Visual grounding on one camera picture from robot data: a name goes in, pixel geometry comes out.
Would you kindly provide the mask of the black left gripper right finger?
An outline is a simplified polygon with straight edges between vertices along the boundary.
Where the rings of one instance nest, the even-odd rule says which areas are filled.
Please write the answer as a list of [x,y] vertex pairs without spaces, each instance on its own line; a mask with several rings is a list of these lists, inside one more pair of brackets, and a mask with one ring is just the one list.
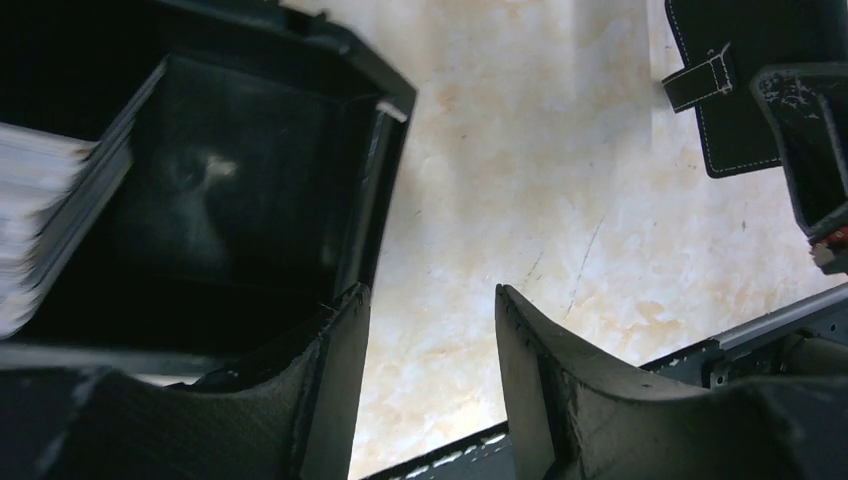
[[495,303],[520,479],[847,475],[847,345],[791,334],[783,372],[707,388],[616,358],[509,285]]

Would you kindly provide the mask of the white credit card stack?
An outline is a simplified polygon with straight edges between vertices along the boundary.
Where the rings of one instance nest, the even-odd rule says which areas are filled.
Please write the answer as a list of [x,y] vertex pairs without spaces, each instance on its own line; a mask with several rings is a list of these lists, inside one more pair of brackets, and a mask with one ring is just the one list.
[[2,337],[32,319],[122,183],[136,115],[166,68],[161,60],[98,140],[2,124]]

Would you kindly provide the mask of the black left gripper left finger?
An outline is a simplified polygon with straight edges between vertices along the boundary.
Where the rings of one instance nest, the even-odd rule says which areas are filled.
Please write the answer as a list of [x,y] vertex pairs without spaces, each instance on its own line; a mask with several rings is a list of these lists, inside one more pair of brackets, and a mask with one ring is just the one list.
[[1,374],[5,479],[344,479],[368,342],[356,284],[195,383],[108,367]]

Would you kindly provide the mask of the black blue card holder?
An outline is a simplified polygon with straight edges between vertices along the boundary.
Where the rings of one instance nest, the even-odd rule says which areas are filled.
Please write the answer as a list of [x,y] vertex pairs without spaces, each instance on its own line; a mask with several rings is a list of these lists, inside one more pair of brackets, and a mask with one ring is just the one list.
[[844,61],[844,1],[668,1],[683,67],[662,81],[676,113],[692,109],[706,173],[724,178],[779,165],[750,90],[767,65]]

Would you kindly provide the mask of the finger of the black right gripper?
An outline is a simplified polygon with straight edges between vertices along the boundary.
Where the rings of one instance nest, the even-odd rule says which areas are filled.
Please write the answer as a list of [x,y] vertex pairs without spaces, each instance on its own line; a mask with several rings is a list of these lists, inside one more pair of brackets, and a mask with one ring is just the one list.
[[847,224],[847,64],[767,65],[750,84],[809,239]]

